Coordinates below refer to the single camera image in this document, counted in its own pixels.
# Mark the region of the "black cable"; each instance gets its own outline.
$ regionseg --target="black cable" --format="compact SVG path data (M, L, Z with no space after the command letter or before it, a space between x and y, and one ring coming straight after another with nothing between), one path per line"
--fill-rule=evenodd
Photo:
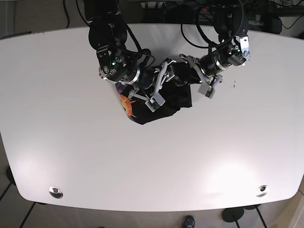
M23 221L22 221L22 223L21 223L21 225L20 225L19 228L22 228L22 227L23 227L23 225L24 225L24 223L27 221L27 219L28 219L28 217L29 217L31 211L33 210L35 204L36 204L36 202L33 202L32 206L30 207L30 209L29 209L27 215L26 215L25 218L23 219Z
M137 48L137 51L140 51L142 49L141 45L139 44L138 40L136 39L136 37L134 36L132 30L130 29L130 27L126 24L126 27L127 27L127 31L129 32L130 34L130 37L132 38L136 48Z
M295 20L295 22L294 22L290 27L288 27L288 28L286 28L285 25L283 25L283 23L282 23L282 26L283 26L285 29L291 29L291 27L294 26L295 23L296 23L301 17L303 17L303 16L304 16L304 14L303 14L302 16L299 16L299 17L297 18L297 20Z
M216 45L216 46L211 46L211 47L205 47L205 46L199 46L199 45L196 45L196 44L193 44L191 41L189 41L187 38L186 38L186 36L185 36L185 34L184 34L184 31L183 31L183 23L182 23L182 19L183 19L183 16L185 15L185 13L182 15L182 17L181 17L181 20L180 20L180 31L181 31L181 34L182 34L182 36L184 37L184 39L189 43L189 44L191 44L192 46L194 46L194 47L196 47L196 48L201 48L201 49L209 49L209 48L219 48L219 47L224 47L225 45L227 45L227 44L229 44L229 42L236 36L236 34L238 33L238 31L241 29L241 27L242 27L242 25L243 25L243 18L244 18L244 7L243 7L243 3L242 3L242 0L238 0L238 2L239 2L239 4L240 4L240 7L241 7L241 9L242 9L242 18L241 18L241 22L240 22L240 25L239 25L239 27L238 27L238 29L235 31L235 33L229 38L229 39L227 39L226 41L224 41L223 43L220 43L220 44L218 44L218 45Z
M6 189L4 190L4 192L2 193L2 195L0 196L0 201L4 197L5 193L9 190L10 186L11 186L11 182L9 183L9 185L6 187Z
M258 209L258 207L257 207L256 205L255 205L255 208L256 208L256 210L257 210L257 213L258 213L258 215L259 215L259 217L260 217L260 219L261 219L261 221L262 221L264 227L267 228L267 225L266 225L266 223L265 223L265 221L264 221L264 219L263 219L263 217L262 217L262 215L261 215L260 210Z
M68 12L67 12L66 0L63 0L62 3L63 3L63 9L65 10L66 19L67 19L67 26L66 26L66 29L67 29L70 25L70 16L68 15Z
M199 23L199 16L200 16L200 11L203 7L198 7L198 10L196 12L196 15L195 15L195 25L196 25L196 28L198 29L199 33L200 33L200 36L204 39L204 41L206 43L208 43L210 46L213 45L217 45L215 42L211 41L210 39L208 39L208 37L205 35L205 33L203 32L203 30L201 29L200 27L200 23Z

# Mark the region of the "tabletop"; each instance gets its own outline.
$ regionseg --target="tabletop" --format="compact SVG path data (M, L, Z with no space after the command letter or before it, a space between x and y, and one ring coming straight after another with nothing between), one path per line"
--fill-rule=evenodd
M130 25L156 64L201 57L179 25ZM202 27L216 41L212 27ZM212 99L145 125L98 75L88 28L0 40L0 132L21 196L121 211L219 209L285 200L304 174L304 41L248 33L251 60ZM190 40L203 45L195 26ZM136 50L128 38L126 46ZM49 188L63 197L56 199ZM260 196L260 187L267 194Z

